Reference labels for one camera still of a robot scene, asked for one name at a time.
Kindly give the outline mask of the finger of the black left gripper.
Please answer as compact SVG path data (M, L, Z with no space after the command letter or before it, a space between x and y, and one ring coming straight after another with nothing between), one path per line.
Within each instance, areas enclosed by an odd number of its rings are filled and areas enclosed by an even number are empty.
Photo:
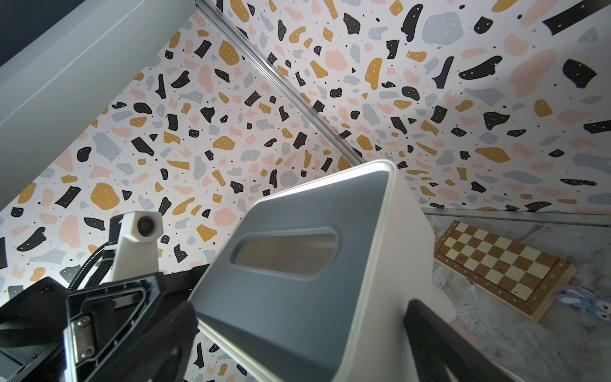
M160 273L74 292L66 301L66 381L121 377L135 359L130 349L143 334L165 294Z

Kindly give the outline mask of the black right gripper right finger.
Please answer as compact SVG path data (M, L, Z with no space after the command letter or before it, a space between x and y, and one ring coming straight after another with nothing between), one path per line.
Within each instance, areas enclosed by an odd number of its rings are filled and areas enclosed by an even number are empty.
M512 380L418 299L409 302L404 327L420 381Z

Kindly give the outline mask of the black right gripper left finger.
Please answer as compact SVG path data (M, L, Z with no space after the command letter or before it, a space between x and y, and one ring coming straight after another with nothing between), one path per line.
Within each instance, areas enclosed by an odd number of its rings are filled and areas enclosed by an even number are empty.
M193 304L180 303L91 381L182 381L197 334Z

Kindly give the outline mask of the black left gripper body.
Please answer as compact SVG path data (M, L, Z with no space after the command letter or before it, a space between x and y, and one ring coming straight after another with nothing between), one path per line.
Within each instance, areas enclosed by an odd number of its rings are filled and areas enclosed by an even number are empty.
M1 380L59 381L69 291L45 277L1 306Z

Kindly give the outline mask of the grey lid tissue box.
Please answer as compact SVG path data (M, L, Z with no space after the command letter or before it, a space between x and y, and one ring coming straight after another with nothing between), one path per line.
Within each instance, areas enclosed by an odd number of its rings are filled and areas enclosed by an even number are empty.
M457 316L433 263L429 221L376 160L259 199L189 299L202 332L257 380L415 380L409 302Z

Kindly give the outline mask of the white pink tissue box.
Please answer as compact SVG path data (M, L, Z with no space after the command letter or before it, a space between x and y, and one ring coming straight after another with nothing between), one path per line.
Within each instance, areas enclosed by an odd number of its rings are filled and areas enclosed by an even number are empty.
M461 335L469 344L475 345L475 338L473 332L464 323L461 318L456 317L449 323L450 327L453 328L459 335Z

